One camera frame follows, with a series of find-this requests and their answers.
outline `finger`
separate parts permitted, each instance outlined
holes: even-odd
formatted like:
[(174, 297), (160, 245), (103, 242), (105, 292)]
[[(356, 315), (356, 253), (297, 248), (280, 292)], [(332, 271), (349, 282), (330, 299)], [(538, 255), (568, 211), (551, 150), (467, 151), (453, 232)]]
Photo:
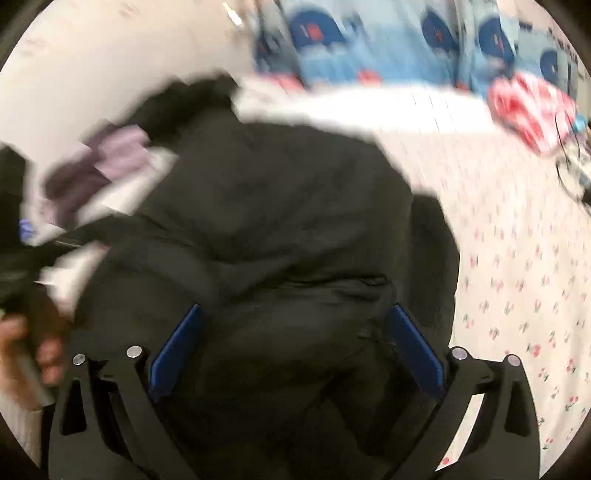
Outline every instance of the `finger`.
[(0, 350), (4, 350), (11, 342), (27, 336), (27, 321), (22, 317), (6, 317), (0, 322)]
[(57, 385), (64, 374), (64, 368), (58, 365), (44, 368), (41, 372), (41, 378), (45, 385)]
[(43, 288), (36, 288), (30, 293), (30, 312), (33, 318), (43, 319), (43, 325), (37, 332), (43, 339), (59, 336), (66, 328), (67, 318), (60, 314), (57, 306)]
[(49, 366), (56, 363), (62, 356), (63, 344), (59, 338), (45, 340), (37, 349), (37, 363)]

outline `human hand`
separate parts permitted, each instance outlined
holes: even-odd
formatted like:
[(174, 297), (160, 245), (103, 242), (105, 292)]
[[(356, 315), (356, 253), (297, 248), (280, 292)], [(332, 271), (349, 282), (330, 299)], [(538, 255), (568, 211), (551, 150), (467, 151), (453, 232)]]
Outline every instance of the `human hand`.
[[(48, 313), (54, 325), (66, 324), (54, 307)], [(28, 334), (27, 321), (21, 316), (10, 316), (0, 321), (0, 394), (3, 394), (27, 410), (39, 410), (35, 396), (16, 362), (14, 342)], [(61, 357), (63, 341), (57, 333), (44, 338), (37, 349), (36, 360), (41, 368), (41, 379), (45, 385), (56, 385), (63, 375)]]

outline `blue pillow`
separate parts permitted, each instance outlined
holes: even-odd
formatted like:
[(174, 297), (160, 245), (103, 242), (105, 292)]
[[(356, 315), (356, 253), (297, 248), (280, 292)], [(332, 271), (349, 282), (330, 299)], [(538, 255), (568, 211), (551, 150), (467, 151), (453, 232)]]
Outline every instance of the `blue pillow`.
[(262, 7), (260, 19), (260, 72), (291, 72), (308, 84), (455, 83), (453, 0), (277, 0)]
[(501, 17), (496, 2), (462, 2), (458, 16), (461, 53), (457, 85), (486, 96), (495, 78), (512, 73), (517, 29)]
[(557, 41), (551, 31), (535, 29), (523, 20), (518, 23), (515, 68), (544, 78), (576, 99), (578, 68), (564, 43)]

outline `bed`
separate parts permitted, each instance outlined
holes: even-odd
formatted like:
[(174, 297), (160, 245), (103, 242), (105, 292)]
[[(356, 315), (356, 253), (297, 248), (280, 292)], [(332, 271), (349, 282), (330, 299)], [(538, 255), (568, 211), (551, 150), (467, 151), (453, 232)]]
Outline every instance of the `bed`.
[[(541, 3), (582, 59), (578, 106), (588, 115), (591, 86), (583, 64), (591, 64), (591, 48), (572, 15)], [(10, 114), (0, 115), (0, 131), (38, 165), (26, 215), (41, 235), (55, 229), (41, 218), (38, 186), (76, 138), (97, 120), (122, 115), (172, 74), (225, 69), (241, 78), (235, 105), (243, 121), (304, 122), (375, 140), (414, 190), (435, 192), (461, 256), (452, 344), (481, 358), (515, 353), (523, 359), (540, 428), (540, 475), (566, 478), (581, 457), (572, 451), (590, 441), (591, 219), (564, 195), (554, 160), (535, 155), (495, 124), (482, 98), (449, 85), (286, 89), (251, 70), (244, 32), (217, 2), (207, 8), (190, 0), (177, 0), (174, 9), (165, 4), (113, 0), (99, 8), (58, 0), (8, 59), (0, 105)], [(164, 153), (156, 155), (166, 164)], [(108, 190), (83, 217), (106, 208), (132, 210), (164, 174), (165, 167), (145, 171)], [(63, 308), (74, 306), (100, 256), (95, 250), (68, 259), (45, 278)], [(478, 408), (476, 397), (442, 467), (459, 458)]]

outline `cable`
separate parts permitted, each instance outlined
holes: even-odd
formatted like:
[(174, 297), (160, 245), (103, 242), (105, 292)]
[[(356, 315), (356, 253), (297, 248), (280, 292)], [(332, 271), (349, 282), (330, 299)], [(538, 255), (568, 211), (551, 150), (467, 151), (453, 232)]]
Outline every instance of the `cable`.
[[(563, 107), (563, 110), (566, 113), (566, 119), (569, 123), (569, 127), (571, 131), (574, 131), (574, 125), (573, 123), (570, 121), (568, 112), (566, 111), (566, 108)], [(558, 128), (558, 111), (554, 114), (554, 124), (556, 125), (556, 133), (558, 134), (558, 140), (560, 141), (560, 146), (562, 148), (562, 152), (564, 153), (564, 160), (556, 160), (556, 174), (558, 176), (558, 182), (560, 183), (560, 186), (562, 187), (562, 189), (564, 190), (565, 194), (575, 203), (578, 203), (579, 205), (581, 205), (583, 207), (583, 210), (587, 213), (587, 215), (591, 216), (591, 189), (589, 188), (585, 188), (584, 189), (584, 193), (582, 196), (578, 196), (575, 195), (574, 193), (572, 193), (564, 184), (564, 181), (562, 179), (562, 175), (560, 174), (560, 166), (564, 163), (568, 169), (568, 171), (570, 171), (571, 165), (573, 164), (573, 161), (570, 159), (569, 154), (566, 152), (566, 148), (564, 146), (564, 143), (562, 142), (562, 137), (560, 136), (560, 129)], [(578, 162), (580, 163), (581, 160), (581, 144), (579, 143), (579, 139), (577, 137), (577, 135), (574, 135), (574, 139), (577, 141), (577, 148), (579, 149), (579, 153), (578, 153)]]

